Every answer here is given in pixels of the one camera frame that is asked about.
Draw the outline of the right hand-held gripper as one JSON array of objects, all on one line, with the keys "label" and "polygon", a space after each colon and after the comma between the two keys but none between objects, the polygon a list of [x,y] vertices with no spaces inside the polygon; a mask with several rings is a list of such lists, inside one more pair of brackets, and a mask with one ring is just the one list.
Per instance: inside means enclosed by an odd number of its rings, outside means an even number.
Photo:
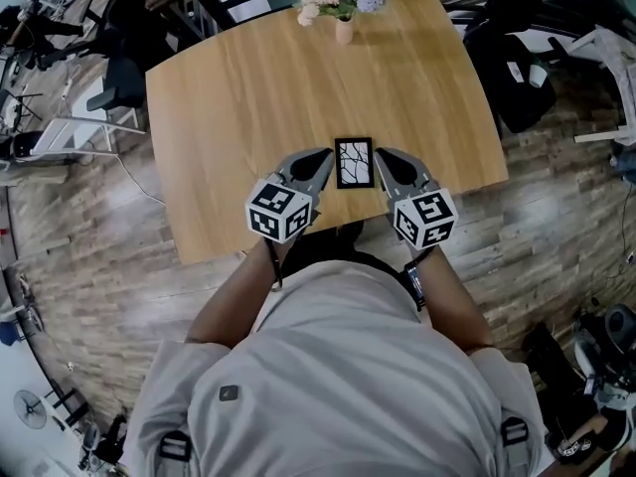
[{"label": "right hand-held gripper", "polygon": [[388,196],[390,221],[398,238],[413,250],[424,250],[448,240],[458,220],[457,210],[449,191],[430,182],[433,178],[424,163],[389,147],[376,149],[374,161]]}]

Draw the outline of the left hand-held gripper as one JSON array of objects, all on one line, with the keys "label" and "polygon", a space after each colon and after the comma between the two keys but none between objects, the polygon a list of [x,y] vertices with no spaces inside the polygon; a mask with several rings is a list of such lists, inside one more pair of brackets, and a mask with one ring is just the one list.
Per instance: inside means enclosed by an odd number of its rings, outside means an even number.
[{"label": "left hand-held gripper", "polygon": [[311,148],[285,157],[258,179],[244,204],[247,227],[260,237],[288,242],[319,216],[319,194],[334,166],[331,148]]}]

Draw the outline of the black picture frame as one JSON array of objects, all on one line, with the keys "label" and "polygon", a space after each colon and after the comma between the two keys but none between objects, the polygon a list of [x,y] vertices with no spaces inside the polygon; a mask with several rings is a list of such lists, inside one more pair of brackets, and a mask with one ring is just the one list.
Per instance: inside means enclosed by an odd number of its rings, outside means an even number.
[{"label": "black picture frame", "polygon": [[340,190],[375,187],[371,137],[336,138],[336,183]]}]

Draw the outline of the person's left forearm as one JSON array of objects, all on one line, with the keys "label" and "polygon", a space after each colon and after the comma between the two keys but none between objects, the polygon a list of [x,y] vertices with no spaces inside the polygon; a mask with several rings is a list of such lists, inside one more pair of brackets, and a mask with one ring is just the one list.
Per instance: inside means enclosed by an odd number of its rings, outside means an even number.
[{"label": "person's left forearm", "polygon": [[260,240],[196,316],[185,342],[234,348],[248,336],[275,281],[268,246]]}]

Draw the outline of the person's black trousers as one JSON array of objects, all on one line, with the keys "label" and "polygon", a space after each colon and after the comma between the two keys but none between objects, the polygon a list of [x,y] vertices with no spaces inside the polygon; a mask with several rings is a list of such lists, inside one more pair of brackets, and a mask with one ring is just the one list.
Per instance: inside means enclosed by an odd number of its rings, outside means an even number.
[{"label": "person's black trousers", "polygon": [[310,265],[339,260],[367,265],[384,272],[404,285],[403,277],[377,257],[356,250],[355,243],[364,229],[364,222],[358,221],[341,227],[311,234],[303,234],[292,245],[285,260],[281,263],[281,274],[286,278]]}]

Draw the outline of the small black screen device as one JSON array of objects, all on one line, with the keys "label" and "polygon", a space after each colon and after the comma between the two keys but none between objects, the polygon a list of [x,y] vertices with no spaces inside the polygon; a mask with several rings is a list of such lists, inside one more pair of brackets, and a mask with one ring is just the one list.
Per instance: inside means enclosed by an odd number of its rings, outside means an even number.
[{"label": "small black screen device", "polygon": [[403,276],[409,284],[408,288],[416,304],[417,311],[421,312],[422,308],[426,305],[426,299],[417,271],[417,263],[412,260],[404,267],[402,272]]}]

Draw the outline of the black office chair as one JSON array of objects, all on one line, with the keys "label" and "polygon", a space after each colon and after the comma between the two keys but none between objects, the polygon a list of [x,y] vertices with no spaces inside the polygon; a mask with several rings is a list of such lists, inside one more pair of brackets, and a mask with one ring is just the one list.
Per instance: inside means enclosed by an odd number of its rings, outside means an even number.
[{"label": "black office chair", "polygon": [[87,101],[87,110],[141,107],[146,73],[174,54],[167,22],[145,2],[108,0],[89,48],[107,59],[103,91]]}]

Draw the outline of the person's grey t-shirt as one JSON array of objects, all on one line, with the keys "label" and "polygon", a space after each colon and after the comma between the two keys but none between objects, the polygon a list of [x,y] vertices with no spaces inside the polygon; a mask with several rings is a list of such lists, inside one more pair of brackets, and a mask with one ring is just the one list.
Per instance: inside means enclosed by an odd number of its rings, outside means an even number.
[{"label": "person's grey t-shirt", "polygon": [[132,477],[535,477],[543,447],[526,366],[467,355],[391,276],[329,261],[288,277],[234,348],[162,343],[124,461]]}]

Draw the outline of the blue cloth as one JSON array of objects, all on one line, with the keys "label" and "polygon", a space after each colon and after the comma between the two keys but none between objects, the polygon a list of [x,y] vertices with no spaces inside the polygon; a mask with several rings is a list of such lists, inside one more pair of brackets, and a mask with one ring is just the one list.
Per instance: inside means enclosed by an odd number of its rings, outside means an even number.
[{"label": "blue cloth", "polygon": [[609,164],[625,182],[636,186],[636,149],[629,149],[613,142]]}]

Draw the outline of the white folding chair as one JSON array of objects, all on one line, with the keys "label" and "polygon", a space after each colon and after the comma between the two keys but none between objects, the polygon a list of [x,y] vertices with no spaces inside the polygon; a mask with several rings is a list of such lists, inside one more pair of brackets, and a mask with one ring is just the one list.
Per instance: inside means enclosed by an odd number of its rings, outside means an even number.
[{"label": "white folding chair", "polygon": [[111,134],[122,131],[142,135],[136,110],[129,109],[119,120],[109,118],[103,108],[89,109],[88,100],[104,92],[104,78],[98,77],[78,96],[71,115],[50,121],[37,143],[29,150],[29,160],[45,156],[117,156]]}]

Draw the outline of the white marbled table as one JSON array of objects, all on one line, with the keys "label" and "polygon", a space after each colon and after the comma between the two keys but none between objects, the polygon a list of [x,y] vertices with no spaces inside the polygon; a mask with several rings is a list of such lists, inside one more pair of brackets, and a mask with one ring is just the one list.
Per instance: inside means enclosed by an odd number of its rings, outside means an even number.
[{"label": "white marbled table", "polygon": [[549,37],[549,43],[562,57],[570,57],[575,51],[592,46],[601,63],[613,75],[619,91],[626,124],[612,131],[576,135],[574,141],[612,140],[623,146],[636,144],[636,44],[602,27],[596,27],[565,47],[555,37]]}]

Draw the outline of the black rounded device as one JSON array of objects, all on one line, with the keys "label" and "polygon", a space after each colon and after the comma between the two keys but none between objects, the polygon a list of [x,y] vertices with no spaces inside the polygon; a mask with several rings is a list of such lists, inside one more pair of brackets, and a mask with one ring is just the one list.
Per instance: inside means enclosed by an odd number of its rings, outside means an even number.
[{"label": "black rounded device", "polygon": [[636,312],[625,304],[611,306],[604,318],[612,347],[630,360],[636,360]]}]

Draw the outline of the spare hand-held gripper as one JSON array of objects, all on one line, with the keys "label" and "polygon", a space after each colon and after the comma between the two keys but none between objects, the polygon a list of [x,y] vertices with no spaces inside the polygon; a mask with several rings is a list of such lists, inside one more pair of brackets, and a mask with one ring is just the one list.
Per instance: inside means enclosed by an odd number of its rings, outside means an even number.
[{"label": "spare hand-held gripper", "polygon": [[580,464],[595,448],[590,437],[583,437],[575,442],[564,440],[556,448],[557,459],[562,464]]}]

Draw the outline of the blue box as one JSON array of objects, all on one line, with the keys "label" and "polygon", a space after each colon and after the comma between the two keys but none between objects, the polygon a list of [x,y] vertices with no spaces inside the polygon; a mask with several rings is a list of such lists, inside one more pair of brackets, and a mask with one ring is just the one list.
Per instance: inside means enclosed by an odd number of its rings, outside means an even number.
[{"label": "blue box", "polygon": [[15,343],[22,342],[23,340],[24,336],[17,322],[0,322],[0,343],[11,347]]}]

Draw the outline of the white standing fan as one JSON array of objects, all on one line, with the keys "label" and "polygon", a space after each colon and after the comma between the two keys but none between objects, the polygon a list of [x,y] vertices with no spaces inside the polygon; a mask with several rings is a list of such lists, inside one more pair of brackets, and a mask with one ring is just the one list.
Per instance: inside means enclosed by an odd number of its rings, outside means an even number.
[{"label": "white standing fan", "polygon": [[41,400],[30,391],[19,390],[14,394],[14,410],[19,419],[33,430],[43,429],[47,423],[47,411]]}]

